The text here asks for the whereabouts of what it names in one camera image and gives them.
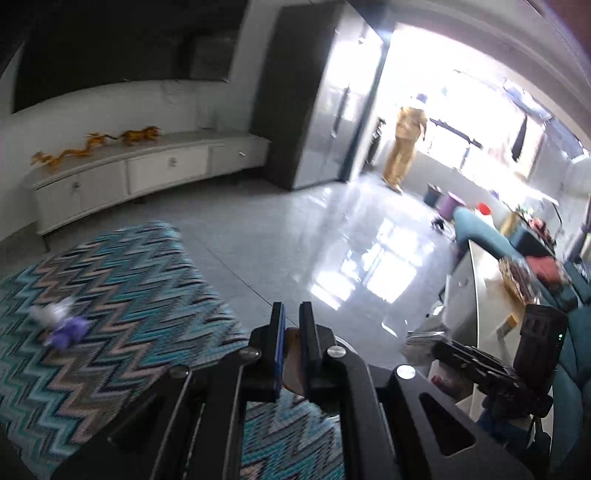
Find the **dark grey tall wardrobe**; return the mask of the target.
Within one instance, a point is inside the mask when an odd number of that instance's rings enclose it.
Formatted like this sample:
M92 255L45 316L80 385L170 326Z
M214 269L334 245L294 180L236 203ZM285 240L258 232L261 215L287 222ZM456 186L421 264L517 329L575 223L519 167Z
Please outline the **dark grey tall wardrobe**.
M382 48L380 36L346 1L280 10L250 127L270 140L271 182L297 190L341 179Z

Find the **golden tiger figurine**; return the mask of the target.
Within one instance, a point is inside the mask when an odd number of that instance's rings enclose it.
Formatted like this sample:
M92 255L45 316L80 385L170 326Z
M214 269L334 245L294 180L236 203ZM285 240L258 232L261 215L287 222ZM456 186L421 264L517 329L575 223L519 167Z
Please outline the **golden tiger figurine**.
M160 129L156 126L147 126L141 130L127 130L123 132L119 139L126 146L132 146L146 141L157 141L159 139Z

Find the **brown round object under gripper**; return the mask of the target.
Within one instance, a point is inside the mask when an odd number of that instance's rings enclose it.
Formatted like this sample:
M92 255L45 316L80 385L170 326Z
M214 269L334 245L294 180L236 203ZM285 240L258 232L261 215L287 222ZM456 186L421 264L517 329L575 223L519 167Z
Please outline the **brown round object under gripper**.
M301 332L295 327L286 329L283 345L283 387L304 397L304 374L301 367Z

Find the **person in yellow clothes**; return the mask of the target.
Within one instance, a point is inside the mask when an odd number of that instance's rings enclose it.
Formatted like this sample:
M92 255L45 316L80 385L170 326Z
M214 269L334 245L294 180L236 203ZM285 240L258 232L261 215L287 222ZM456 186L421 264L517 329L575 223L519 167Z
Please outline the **person in yellow clothes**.
M428 118L425 112L428 97L420 93L401 107L394 132L394 146L383 171L383 179L394 192L401 194L401 183L415 158L416 144L425 139Z

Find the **white coffee table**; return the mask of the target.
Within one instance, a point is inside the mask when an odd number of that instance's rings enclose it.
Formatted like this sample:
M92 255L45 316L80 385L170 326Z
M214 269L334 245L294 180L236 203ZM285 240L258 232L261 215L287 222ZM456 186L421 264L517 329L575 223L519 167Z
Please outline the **white coffee table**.
M468 243L468 251L448 276L444 305L452 339L513 364L521 326L505 328L505 334L498 330L510 318L520 322L525 306L507 291L499 261L477 243Z

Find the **golden dragon figurine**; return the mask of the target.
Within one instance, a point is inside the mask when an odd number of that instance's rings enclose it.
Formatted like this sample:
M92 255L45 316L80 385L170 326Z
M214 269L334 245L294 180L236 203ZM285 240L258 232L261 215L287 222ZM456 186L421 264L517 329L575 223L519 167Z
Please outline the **golden dragon figurine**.
M104 146L109 140L118 141L119 138L109 134L102 133L89 133L86 136L84 146L82 148L68 148L64 149L61 153L54 156L43 151L35 153L31 157L32 165L41 165L49 170L57 169L61 162L67 157L74 158L86 158L92 155L92 151L95 147Z

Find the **white low TV cabinet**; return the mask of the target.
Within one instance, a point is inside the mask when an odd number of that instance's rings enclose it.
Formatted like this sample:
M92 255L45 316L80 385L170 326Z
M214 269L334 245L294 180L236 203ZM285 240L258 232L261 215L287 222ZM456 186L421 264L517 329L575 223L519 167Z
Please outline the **white low TV cabinet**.
M262 167L269 147L269 140L249 133L201 130L100 146L89 157L39 166L28 175L37 234L151 193Z

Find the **zigzag patterned teal rug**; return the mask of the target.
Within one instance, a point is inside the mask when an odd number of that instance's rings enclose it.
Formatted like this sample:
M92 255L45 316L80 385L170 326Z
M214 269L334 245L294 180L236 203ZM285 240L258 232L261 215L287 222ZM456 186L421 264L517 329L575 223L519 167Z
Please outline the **zigzag patterned teal rug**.
M91 323L60 352L30 316L73 297ZM252 332L179 233L115 230L1 284L5 479L341 479L339 421L281 387L247 399Z

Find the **teal sofa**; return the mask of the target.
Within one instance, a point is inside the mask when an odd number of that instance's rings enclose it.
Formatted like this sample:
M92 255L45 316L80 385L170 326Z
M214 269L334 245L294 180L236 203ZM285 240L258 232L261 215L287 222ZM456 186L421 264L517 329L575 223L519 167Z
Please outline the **teal sofa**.
M551 306L568 317L566 339L558 360L554 380L553 431L549 468L562 478L587 478L590 475L590 300L578 297L576 271L567 273L566 284L557 295L540 282L532 262L513 248L496 228L466 207L454 212L455 237L459 263L470 241L477 243L499 261L509 293L525 307L528 304ZM510 318L505 328L521 326Z

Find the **wall mounted black television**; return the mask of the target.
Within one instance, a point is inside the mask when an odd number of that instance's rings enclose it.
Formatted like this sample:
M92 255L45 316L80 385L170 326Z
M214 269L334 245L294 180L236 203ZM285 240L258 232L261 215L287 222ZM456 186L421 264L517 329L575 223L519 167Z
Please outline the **wall mounted black television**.
M134 81L228 81L245 1L35 1L16 112Z

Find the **purple trash bin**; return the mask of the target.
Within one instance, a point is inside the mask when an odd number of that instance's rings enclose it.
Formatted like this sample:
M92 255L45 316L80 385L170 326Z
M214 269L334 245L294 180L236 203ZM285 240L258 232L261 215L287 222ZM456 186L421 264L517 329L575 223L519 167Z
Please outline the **purple trash bin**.
M466 203L459 196L448 191L439 202L438 213L445 220L451 221L454 216L454 211L458 207L464 207L465 205Z

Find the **dark grey bucket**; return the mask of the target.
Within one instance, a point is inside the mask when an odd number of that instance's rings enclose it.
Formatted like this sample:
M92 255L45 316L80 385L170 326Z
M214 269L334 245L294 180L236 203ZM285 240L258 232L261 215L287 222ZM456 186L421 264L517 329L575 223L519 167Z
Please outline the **dark grey bucket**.
M423 197L423 202L431 208L434 208L440 198L443 195L443 191L439 186L429 184L427 191Z

